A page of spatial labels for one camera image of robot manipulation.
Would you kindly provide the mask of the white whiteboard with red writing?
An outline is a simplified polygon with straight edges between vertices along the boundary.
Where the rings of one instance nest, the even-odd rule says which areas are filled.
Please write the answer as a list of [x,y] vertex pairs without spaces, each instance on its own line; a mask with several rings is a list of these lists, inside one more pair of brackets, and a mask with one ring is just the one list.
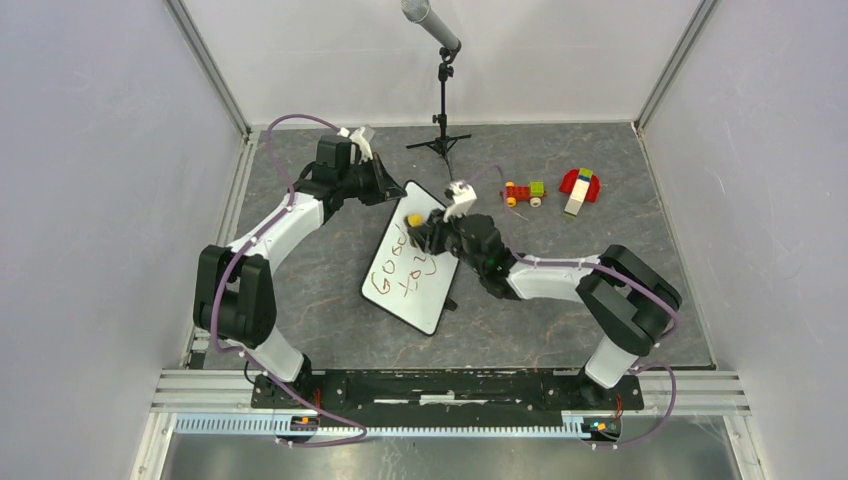
[[383,229],[360,287],[361,296],[418,332],[432,336],[446,310],[459,261],[433,256],[413,246],[405,225],[409,215],[427,216],[444,204],[413,180]]

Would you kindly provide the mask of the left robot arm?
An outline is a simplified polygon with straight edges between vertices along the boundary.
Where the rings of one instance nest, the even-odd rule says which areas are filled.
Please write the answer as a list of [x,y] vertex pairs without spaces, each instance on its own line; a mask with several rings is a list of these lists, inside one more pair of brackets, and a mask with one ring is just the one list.
[[262,223],[227,246],[205,247],[199,256],[194,325],[276,377],[275,392],[290,407],[312,399],[314,381],[306,374],[308,358],[276,327],[273,274],[346,200],[373,206],[404,197],[372,150],[371,133],[361,127],[322,136],[304,176]]

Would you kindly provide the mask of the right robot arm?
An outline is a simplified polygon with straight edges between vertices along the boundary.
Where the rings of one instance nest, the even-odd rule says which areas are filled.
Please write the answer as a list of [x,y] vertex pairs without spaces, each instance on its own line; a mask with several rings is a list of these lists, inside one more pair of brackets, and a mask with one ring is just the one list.
[[447,218],[434,210],[404,223],[415,247],[458,259],[495,298],[583,304],[604,333],[577,382],[580,400],[591,408],[612,401],[625,374],[677,324],[678,290],[623,245],[581,259],[540,258],[509,248],[488,215]]

